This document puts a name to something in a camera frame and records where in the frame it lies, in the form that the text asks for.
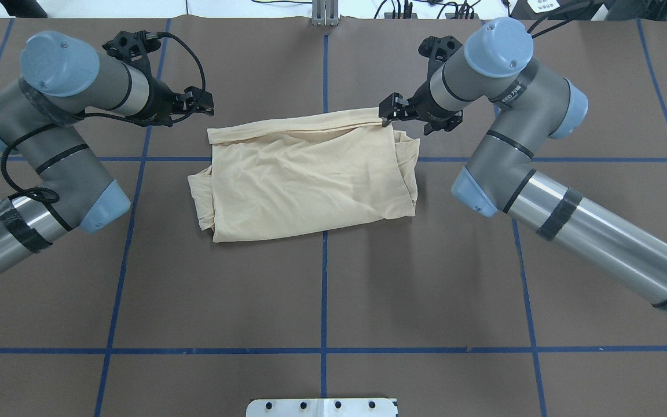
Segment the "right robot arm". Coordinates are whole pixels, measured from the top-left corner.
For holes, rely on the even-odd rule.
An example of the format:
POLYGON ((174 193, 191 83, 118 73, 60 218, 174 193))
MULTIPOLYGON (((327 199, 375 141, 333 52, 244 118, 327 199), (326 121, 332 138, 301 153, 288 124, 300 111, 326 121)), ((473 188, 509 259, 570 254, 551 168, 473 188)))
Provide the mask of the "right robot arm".
POLYGON ((537 168, 548 142, 584 122, 589 100, 537 58, 535 39, 512 17, 483 23, 465 41, 426 37, 426 79, 410 97, 394 92, 379 103, 382 126, 417 120, 425 135, 452 132, 466 108, 486 98, 498 111, 456 176, 453 197, 484 217, 504 213, 667 316, 667 243, 537 168))

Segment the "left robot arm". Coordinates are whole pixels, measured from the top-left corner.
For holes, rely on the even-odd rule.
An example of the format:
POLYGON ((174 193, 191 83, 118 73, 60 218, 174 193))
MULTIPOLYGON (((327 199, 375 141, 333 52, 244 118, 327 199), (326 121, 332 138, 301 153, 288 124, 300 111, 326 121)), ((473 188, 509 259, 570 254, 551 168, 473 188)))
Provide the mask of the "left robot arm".
POLYGON ((74 229, 93 234, 131 200, 75 129, 92 117, 173 126, 214 114, 201 85, 173 92, 151 71, 150 53, 171 32, 126 32, 102 50, 57 31, 27 40, 20 77, 0 90, 0 169, 13 193, 0 200, 0 274, 74 229))

